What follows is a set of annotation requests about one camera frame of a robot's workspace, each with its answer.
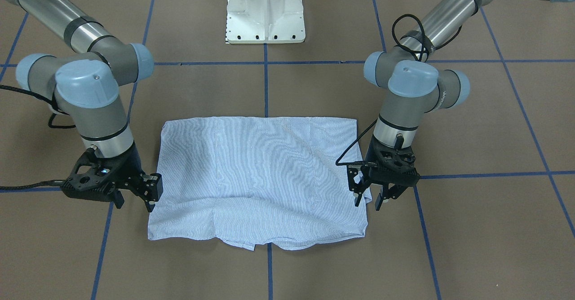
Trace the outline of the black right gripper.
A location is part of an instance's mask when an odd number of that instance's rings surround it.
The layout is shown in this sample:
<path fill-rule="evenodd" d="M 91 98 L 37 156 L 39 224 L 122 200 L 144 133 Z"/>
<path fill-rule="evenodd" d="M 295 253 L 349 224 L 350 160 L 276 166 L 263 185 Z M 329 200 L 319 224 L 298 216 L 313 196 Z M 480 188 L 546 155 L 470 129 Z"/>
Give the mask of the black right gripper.
<path fill-rule="evenodd" d="M 142 170 L 135 144 L 112 158 L 97 157 L 95 149 L 87 148 L 61 185 L 69 198 L 113 202 L 117 209 L 124 205 L 121 189 L 144 200 L 148 213 L 153 212 L 164 192 L 162 175 L 147 175 Z"/>

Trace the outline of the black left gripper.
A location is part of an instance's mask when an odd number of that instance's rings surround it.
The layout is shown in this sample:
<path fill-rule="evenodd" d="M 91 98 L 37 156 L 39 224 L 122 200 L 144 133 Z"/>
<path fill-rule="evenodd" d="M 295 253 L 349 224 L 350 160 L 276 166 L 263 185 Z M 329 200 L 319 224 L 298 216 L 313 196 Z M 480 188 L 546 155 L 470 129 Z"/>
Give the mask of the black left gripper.
<path fill-rule="evenodd" d="M 371 184 L 381 185 L 375 202 L 376 211 L 383 203 L 396 199 L 396 192 L 401 188 L 414 187 L 420 179 L 415 160 L 411 147 L 395 149 L 372 137 L 365 160 L 347 164 L 348 186 L 354 194 L 354 206 L 359 207 Z"/>

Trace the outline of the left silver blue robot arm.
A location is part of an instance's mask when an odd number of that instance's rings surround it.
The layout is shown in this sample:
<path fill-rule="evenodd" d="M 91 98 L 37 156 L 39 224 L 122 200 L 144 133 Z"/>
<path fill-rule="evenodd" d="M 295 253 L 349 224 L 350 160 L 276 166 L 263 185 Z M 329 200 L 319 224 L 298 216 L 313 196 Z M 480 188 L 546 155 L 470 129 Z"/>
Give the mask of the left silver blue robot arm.
<path fill-rule="evenodd" d="M 378 117 L 369 126 L 373 132 L 365 159 L 345 163 L 356 207 L 372 184 L 380 186 L 376 210 L 416 186 L 420 175 L 411 145 L 423 115 L 458 106 L 470 93 L 469 79 L 463 72 L 439 71 L 427 60 L 460 33 L 466 20 L 492 1 L 441 0 L 423 19 L 402 15 L 398 20 L 413 19 L 417 27 L 401 37 L 392 33 L 393 48 L 366 58 L 365 79 L 387 93 Z"/>

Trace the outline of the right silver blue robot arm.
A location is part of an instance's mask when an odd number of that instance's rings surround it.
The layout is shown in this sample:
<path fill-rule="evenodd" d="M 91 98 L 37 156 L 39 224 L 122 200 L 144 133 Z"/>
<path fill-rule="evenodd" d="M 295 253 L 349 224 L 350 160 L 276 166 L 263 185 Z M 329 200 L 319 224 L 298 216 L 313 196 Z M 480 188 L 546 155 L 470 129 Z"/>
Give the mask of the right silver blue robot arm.
<path fill-rule="evenodd" d="M 140 197 L 152 212 L 163 192 L 162 175 L 146 174 L 132 136 L 119 88 L 150 77 L 151 52 L 142 44 L 124 44 L 69 0 L 6 0 L 36 17 L 75 55 L 58 58 L 36 53 L 16 67 L 18 88 L 10 91 L 47 103 L 56 115 L 68 115 L 86 150 L 66 179 L 41 181 L 2 191 L 57 187 L 74 199 L 111 202 L 121 208 L 121 190 Z"/>

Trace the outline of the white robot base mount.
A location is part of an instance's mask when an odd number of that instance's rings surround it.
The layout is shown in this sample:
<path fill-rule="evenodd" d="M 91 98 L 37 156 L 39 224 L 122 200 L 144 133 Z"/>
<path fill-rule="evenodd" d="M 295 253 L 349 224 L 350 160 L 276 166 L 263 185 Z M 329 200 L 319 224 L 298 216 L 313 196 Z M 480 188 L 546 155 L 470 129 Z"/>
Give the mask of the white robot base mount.
<path fill-rule="evenodd" d="M 300 44 L 306 39 L 303 0 L 227 0 L 228 44 Z"/>

